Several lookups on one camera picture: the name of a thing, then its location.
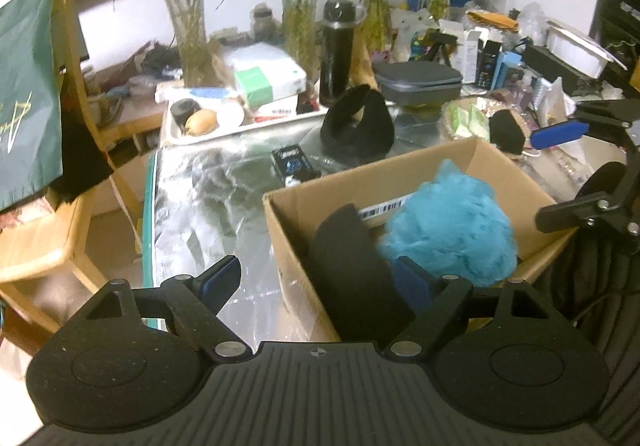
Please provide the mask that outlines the black cartoon snack packet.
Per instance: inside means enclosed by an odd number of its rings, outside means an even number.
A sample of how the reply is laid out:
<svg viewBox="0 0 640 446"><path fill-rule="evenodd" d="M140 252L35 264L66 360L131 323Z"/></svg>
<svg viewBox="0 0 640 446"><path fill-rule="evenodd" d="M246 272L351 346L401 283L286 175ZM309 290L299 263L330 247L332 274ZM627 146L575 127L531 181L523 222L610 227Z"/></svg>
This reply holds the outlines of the black cartoon snack packet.
<svg viewBox="0 0 640 446"><path fill-rule="evenodd" d="M319 178L321 173L314 169L299 145L282 147L271 152L274 171L284 187L293 187L305 181Z"/></svg>

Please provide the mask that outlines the grey zip hard case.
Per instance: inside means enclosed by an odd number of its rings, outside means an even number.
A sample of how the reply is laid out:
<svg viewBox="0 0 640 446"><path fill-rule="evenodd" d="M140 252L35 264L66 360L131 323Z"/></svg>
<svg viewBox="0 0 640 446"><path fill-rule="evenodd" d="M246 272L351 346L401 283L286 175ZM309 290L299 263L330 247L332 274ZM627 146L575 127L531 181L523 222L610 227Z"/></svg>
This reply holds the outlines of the grey zip hard case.
<svg viewBox="0 0 640 446"><path fill-rule="evenodd" d="M383 97L397 106L441 106L460 97L462 75L446 64L376 62L372 70Z"/></svg>

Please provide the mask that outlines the black thermos bottle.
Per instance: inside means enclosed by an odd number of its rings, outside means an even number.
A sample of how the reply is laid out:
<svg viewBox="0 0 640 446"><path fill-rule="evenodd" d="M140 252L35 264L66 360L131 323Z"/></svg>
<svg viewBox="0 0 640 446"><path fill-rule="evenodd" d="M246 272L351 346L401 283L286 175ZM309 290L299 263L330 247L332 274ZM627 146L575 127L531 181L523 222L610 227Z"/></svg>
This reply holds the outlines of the black thermos bottle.
<svg viewBox="0 0 640 446"><path fill-rule="evenodd" d="M362 5L328 0L323 7L319 97L329 108L344 94L349 82L356 27L366 16Z"/></svg>

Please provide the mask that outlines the wooden chair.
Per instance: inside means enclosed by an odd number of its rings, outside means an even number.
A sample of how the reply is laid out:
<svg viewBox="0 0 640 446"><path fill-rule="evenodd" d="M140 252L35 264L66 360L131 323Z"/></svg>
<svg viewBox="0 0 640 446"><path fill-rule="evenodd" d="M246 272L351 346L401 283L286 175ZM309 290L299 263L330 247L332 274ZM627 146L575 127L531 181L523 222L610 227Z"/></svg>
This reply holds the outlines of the wooden chair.
<svg viewBox="0 0 640 446"><path fill-rule="evenodd" d="M62 111L72 116L74 127L87 129L100 157L111 169L108 181L120 208L130 224L135 224L141 217L141 204L108 157L106 143L90 112L80 68L81 28L74 0L54 0L52 26L58 36L54 43L54 69ZM1 301L6 303L6 326L1 339L30 356L43 347L60 324L21 290L22 281L69 269L92 293L106 282L86 253L95 193L96 188L91 187L72 201L64 201L59 193L47 189L25 204L29 212L38 204L44 205L41 216L1 230Z"/></svg>

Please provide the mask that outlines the brown cardboard box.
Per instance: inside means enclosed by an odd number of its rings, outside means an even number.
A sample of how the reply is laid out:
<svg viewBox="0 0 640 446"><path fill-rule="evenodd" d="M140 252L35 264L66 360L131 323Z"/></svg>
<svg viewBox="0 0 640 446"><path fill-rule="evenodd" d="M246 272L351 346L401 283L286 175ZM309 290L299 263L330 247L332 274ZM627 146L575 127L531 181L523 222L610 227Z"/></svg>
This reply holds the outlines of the brown cardboard box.
<svg viewBox="0 0 640 446"><path fill-rule="evenodd" d="M535 281L572 236L543 233L535 216L554 201L490 143L468 138L326 175L262 198L286 308L313 341L346 336L310 280L311 242L336 261L356 247L358 230L375 253L407 255L436 273L477 285L506 277Z"/></svg>

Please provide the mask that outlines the glass vase bamboo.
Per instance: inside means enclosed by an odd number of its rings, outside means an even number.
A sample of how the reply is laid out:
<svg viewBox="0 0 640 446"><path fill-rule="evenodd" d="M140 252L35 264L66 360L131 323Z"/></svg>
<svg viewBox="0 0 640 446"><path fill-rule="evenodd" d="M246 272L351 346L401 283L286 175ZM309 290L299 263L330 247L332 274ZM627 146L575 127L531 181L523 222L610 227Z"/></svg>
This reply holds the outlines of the glass vase bamboo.
<svg viewBox="0 0 640 446"><path fill-rule="evenodd" d="M361 31L370 52L389 52L392 48L393 29L390 22L388 0L361 0L366 8L366 17Z"/></svg>
<svg viewBox="0 0 640 446"><path fill-rule="evenodd" d="M317 13L318 0L282 0L284 49L304 70L308 80L318 73Z"/></svg>

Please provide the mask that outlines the black foam pad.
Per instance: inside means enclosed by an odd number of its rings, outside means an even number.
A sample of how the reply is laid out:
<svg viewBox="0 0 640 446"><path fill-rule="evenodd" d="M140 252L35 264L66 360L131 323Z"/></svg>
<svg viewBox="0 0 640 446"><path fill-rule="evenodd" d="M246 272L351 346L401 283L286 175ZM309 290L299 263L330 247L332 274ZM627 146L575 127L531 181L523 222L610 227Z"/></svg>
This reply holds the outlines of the black foam pad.
<svg viewBox="0 0 640 446"><path fill-rule="evenodd" d="M386 348L414 319L351 204L322 221L309 244L306 272L343 341Z"/></svg>

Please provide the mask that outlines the green paper bag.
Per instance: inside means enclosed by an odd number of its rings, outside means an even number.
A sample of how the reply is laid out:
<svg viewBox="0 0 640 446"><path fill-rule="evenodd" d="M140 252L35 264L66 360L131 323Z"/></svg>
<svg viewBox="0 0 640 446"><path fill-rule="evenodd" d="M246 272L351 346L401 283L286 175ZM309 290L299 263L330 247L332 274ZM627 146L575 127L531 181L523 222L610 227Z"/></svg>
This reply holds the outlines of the green paper bag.
<svg viewBox="0 0 640 446"><path fill-rule="evenodd" d="M63 174L60 91L51 25L54 0L1 8L1 208Z"/></svg>

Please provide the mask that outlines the teal mesh bath loofah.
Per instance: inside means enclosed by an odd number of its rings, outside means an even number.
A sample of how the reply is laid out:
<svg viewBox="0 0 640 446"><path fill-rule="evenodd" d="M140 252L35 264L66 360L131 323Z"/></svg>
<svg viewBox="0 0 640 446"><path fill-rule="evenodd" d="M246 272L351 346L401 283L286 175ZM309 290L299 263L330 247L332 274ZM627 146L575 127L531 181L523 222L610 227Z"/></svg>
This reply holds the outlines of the teal mesh bath loofah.
<svg viewBox="0 0 640 446"><path fill-rule="evenodd" d="M518 266L514 230L494 189L450 160L386 221L378 251L387 261L407 256L433 276L457 275L477 287L503 281Z"/></svg>

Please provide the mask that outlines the woven basket tray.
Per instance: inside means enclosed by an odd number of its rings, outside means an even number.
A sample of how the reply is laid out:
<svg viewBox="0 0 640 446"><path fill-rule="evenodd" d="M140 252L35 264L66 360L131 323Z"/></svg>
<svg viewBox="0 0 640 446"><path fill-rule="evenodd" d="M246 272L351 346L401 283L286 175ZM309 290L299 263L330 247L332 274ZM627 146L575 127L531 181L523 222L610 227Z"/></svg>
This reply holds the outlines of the woven basket tray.
<svg viewBox="0 0 640 446"><path fill-rule="evenodd" d="M489 117L498 110L510 110L521 126L526 138L523 154L532 147L529 142L532 131L525 122L525 117L515 106L492 98L472 96L446 102L440 109L440 135L448 140L476 137L490 143Z"/></svg>

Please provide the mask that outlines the glass vase with bamboo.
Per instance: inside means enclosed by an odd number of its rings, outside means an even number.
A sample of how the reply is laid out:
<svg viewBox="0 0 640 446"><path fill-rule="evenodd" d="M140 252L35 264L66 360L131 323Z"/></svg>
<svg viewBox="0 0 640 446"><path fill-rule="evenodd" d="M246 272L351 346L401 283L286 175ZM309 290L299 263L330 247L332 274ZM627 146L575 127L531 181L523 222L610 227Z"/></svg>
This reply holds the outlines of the glass vase with bamboo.
<svg viewBox="0 0 640 446"><path fill-rule="evenodd" d="M174 29L184 85L189 88L224 85L208 45L204 0L164 1Z"/></svg>

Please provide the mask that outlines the white plastic tray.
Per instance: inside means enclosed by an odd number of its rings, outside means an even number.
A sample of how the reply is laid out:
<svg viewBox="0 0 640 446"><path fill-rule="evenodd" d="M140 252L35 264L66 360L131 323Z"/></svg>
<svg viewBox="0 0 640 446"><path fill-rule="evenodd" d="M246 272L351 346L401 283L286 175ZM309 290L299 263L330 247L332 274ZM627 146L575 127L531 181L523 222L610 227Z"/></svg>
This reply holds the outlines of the white plastic tray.
<svg viewBox="0 0 640 446"><path fill-rule="evenodd" d="M161 147L190 146L253 128L322 117L326 112L313 94L293 94L258 106L256 110L251 110L241 96L224 88L177 88L166 92L165 96L167 106L160 128ZM192 134L186 121L200 111L213 112L216 123L210 129Z"/></svg>

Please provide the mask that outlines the red white flat box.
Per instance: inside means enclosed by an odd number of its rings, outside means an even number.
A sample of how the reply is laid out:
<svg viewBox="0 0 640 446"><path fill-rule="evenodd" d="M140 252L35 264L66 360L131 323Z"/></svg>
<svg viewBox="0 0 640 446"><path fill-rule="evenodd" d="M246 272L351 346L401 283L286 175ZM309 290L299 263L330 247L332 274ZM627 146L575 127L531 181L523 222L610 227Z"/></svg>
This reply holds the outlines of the red white flat box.
<svg viewBox="0 0 640 446"><path fill-rule="evenodd" d="M297 114L298 98L291 96L288 98L265 103L252 113L255 122L265 122L283 117L295 117Z"/></svg>

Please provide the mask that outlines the green white tissue box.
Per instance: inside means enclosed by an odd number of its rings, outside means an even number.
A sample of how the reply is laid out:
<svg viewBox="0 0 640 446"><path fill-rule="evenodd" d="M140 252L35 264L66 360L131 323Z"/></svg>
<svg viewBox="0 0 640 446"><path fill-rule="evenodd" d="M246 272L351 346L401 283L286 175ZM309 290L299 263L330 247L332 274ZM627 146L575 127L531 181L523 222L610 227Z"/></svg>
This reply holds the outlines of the green white tissue box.
<svg viewBox="0 0 640 446"><path fill-rule="evenodd" d="M235 70L235 88L245 100L247 108L257 110L273 101L297 96L306 89L306 73L294 70L262 71L259 66Z"/></svg>

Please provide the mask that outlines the white round jar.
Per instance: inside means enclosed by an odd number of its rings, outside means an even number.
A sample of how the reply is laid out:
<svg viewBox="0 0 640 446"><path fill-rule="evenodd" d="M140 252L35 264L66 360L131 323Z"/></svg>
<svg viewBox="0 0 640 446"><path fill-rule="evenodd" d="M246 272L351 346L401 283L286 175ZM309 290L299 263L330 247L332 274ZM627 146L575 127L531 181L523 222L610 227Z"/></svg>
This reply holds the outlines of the white round jar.
<svg viewBox="0 0 640 446"><path fill-rule="evenodd" d="M241 103L234 99L218 99L213 104L217 113L219 129L232 129L243 125L245 111Z"/></svg>

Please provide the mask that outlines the tan egg-shaped pouch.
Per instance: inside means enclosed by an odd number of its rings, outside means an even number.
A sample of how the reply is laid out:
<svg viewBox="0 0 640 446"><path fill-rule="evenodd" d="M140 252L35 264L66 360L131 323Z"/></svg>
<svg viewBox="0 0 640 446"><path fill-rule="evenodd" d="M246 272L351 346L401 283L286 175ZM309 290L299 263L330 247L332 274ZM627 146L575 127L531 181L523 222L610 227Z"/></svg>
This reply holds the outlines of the tan egg-shaped pouch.
<svg viewBox="0 0 640 446"><path fill-rule="evenodd" d="M218 126L217 113L209 109L195 111L184 123L184 132L189 136L201 136L213 132Z"/></svg>

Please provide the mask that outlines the black neck pillow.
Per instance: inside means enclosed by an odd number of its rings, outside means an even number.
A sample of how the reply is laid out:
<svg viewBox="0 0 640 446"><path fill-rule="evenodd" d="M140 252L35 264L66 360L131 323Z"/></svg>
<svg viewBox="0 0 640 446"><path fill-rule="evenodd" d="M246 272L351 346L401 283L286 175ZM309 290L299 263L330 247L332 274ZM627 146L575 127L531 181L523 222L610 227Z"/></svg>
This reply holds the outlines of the black neck pillow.
<svg viewBox="0 0 640 446"><path fill-rule="evenodd" d="M369 85L346 90L326 112L320 141L329 157L342 162L364 164L386 157L395 127L383 95Z"/></svg>

